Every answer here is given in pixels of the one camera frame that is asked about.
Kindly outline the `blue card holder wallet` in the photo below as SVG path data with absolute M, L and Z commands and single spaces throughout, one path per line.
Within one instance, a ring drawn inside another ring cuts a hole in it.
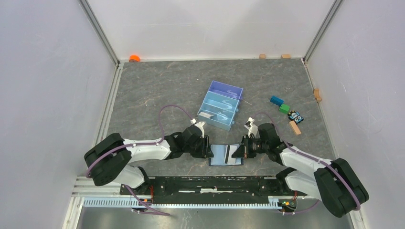
M 211 145 L 213 157 L 209 159 L 209 166 L 241 166 L 244 164 L 242 158 L 233 158 L 232 154 L 239 148 L 239 144 L 232 145 Z

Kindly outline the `blue purple three-bin tray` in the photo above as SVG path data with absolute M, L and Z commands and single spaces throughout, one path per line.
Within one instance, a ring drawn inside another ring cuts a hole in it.
M 230 131 L 234 118 L 239 111 L 238 106 L 242 98 L 243 88 L 226 83 L 212 81 L 202 101 L 197 116 L 209 125 Z M 214 118 L 204 118 L 200 112 L 216 114 Z

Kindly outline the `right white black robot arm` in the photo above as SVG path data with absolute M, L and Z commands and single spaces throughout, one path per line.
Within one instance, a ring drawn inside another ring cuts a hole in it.
M 368 191 L 346 160 L 329 160 L 303 152 L 282 140 L 272 123 L 247 126 L 258 134 L 249 131 L 244 135 L 232 157 L 248 159 L 266 154 L 271 161 L 285 166 L 276 175 L 280 194 L 297 191 L 309 195 L 338 218 L 359 210 L 369 200 Z

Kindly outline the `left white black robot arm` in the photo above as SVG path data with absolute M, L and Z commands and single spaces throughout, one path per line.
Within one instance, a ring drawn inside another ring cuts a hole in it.
M 142 195 L 149 191 L 150 181 L 144 169 L 132 163 L 176 159 L 185 153 L 202 159 L 214 156 L 201 122 L 154 140 L 124 139 L 119 133 L 113 133 L 85 153 L 85 176 L 91 178 L 95 186 L 116 182 Z

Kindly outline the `grey cards in tray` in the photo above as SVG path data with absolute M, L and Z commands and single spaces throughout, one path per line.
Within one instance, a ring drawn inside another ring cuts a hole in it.
M 204 117 L 204 118 L 214 118 L 216 116 L 216 114 L 212 114 L 212 113 L 206 113 L 206 112 L 200 112 L 198 113 L 199 116 Z

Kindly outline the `wooden stick block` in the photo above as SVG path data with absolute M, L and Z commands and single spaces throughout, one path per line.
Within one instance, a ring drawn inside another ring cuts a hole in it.
M 298 127 L 298 125 L 296 124 L 295 121 L 290 121 L 289 125 L 290 125 L 290 127 L 293 130 L 295 135 L 300 135 L 302 133 L 300 128 Z

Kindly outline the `green toy brick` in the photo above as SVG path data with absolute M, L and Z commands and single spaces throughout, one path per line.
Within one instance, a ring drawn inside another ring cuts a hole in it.
M 281 106 L 279 107 L 279 111 L 283 114 L 288 114 L 290 111 L 290 106 L 286 104 L 281 104 Z

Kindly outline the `blue toy brick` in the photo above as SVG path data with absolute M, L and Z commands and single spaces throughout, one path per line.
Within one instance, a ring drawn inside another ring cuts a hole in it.
M 282 99 L 280 99 L 280 98 L 278 98 L 276 96 L 272 96 L 270 98 L 270 102 L 277 105 L 277 106 L 279 106 L 279 107 L 284 103 L 284 101 Z

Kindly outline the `black owl pattern block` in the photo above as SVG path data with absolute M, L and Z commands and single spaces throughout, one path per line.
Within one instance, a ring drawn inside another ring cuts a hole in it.
M 288 112 L 288 118 L 290 121 L 294 121 L 296 124 L 299 124 L 304 120 L 304 118 L 300 115 L 300 113 L 294 110 Z

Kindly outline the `curved wooden piece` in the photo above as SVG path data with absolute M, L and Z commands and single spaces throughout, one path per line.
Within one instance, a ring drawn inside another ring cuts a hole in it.
M 320 89 L 319 88 L 315 88 L 313 90 L 313 94 L 314 94 L 314 97 L 315 97 L 315 100 L 316 100 L 317 103 L 322 101 L 322 97 L 320 95 Z

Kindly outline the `small wooden block right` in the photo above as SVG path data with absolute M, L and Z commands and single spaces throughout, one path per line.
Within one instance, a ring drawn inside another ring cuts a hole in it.
M 290 54 L 282 54 L 281 59 L 291 59 L 291 55 Z

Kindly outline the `orange round cap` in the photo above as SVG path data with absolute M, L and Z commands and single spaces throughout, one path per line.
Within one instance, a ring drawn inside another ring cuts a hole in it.
M 131 55 L 128 59 L 129 62 L 140 62 L 140 57 L 137 55 Z

